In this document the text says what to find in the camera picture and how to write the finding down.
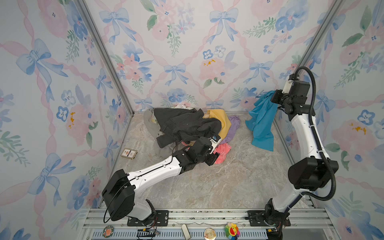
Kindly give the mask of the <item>teal blue cloth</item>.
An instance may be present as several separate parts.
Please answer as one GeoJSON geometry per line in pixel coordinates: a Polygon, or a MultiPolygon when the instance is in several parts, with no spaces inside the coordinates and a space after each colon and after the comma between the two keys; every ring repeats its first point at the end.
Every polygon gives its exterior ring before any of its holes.
{"type": "Polygon", "coordinates": [[[274,151],[274,135],[271,128],[275,119],[278,105],[273,103],[272,97],[276,91],[269,91],[261,95],[249,111],[250,120],[246,121],[247,128],[253,133],[252,145],[267,151],[274,151]]]}

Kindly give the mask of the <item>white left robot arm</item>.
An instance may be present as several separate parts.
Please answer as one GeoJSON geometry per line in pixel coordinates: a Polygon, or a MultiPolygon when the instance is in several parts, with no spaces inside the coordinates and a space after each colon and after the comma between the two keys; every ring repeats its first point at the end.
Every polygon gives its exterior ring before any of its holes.
{"type": "Polygon", "coordinates": [[[105,214],[109,214],[108,219],[103,219],[104,223],[130,217],[143,226],[152,224],[157,211],[151,201],[139,198],[141,192],[170,177],[191,171],[200,163],[213,165],[220,155],[215,148],[221,141],[218,135],[200,137],[192,146],[173,150],[168,158],[148,168],[130,173],[116,171],[102,191],[107,207],[105,214]]]}

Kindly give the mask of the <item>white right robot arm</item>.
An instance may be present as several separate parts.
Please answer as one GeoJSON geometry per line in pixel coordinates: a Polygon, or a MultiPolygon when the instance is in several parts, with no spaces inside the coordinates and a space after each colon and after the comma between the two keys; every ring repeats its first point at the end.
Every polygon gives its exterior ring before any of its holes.
{"type": "Polygon", "coordinates": [[[332,161],[318,135],[313,104],[305,96],[277,90],[271,101],[279,104],[296,130],[301,159],[289,168],[288,183],[265,206],[264,222],[270,226],[284,223],[290,209],[304,196],[319,201],[331,200],[337,189],[335,173],[339,164],[332,161]]]}

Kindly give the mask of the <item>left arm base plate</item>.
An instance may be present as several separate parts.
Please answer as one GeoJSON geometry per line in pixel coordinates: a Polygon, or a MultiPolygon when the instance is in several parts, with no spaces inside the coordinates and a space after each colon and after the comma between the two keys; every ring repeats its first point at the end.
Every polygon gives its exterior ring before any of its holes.
{"type": "Polygon", "coordinates": [[[169,222],[168,210],[156,210],[155,213],[149,215],[148,218],[141,221],[137,218],[129,217],[128,227],[167,227],[169,222]]]}

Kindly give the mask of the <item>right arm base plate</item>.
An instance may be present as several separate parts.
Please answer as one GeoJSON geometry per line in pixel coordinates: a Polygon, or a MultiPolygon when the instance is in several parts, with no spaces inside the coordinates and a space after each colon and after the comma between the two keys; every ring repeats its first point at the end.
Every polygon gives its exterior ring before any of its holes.
{"type": "Polygon", "coordinates": [[[266,211],[247,211],[247,216],[245,217],[245,220],[248,220],[250,222],[251,227],[272,227],[277,228],[280,226],[281,223],[283,223],[284,227],[290,227],[291,222],[288,218],[288,215],[283,220],[283,213],[280,212],[273,212],[273,213],[266,213],[266,211]]]}

